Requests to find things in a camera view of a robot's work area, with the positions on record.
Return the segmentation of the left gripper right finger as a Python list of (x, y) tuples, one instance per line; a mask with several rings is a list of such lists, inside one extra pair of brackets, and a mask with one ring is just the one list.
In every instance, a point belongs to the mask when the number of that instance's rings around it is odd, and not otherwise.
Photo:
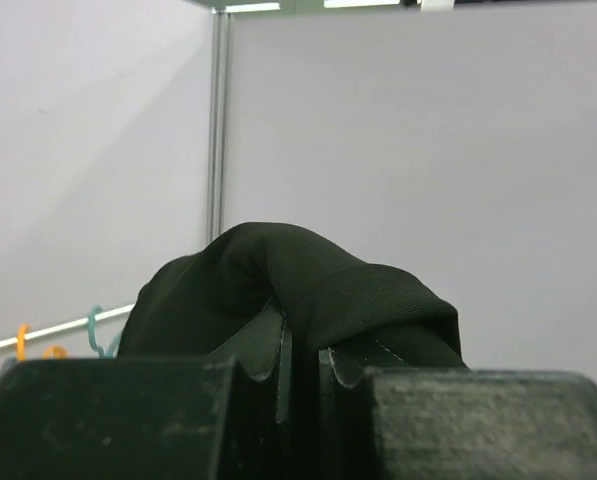
[(326, 479), (597, 479), (597, 385), (567, 372), (410, 368), (326, 349)]

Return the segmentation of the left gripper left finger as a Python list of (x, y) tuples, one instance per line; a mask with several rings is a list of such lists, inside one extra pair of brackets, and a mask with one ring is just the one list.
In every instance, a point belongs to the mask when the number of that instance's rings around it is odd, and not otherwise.
[(0, 378), (0, 479), (284, 479), (291, 363), (273, 303), (205, 357), (21, 363)]

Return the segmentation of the black trousers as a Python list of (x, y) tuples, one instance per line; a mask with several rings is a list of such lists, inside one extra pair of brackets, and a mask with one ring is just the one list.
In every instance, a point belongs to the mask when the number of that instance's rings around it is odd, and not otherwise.
[(162, 266), (140, 290), (118, 353), (207, 355), (271, 300), (304, 364), (360, 338), (409, 365), (465, 365), (456, 308), (413, 274), (363, 261), (305, 228), (259, 222)]

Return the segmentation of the orange plastic hanger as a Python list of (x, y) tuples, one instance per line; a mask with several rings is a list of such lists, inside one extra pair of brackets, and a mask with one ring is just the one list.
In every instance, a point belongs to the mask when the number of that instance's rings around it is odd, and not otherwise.
[(66, 359), (68, 350), (55, 342), (59, 334), (64, 333), (62, 327), (49, 327), (34, 331), (29, 324), (18, 327), (15, 336), (15, 358), (25, 361), (30, 353), (40, 353), (42, 359)]

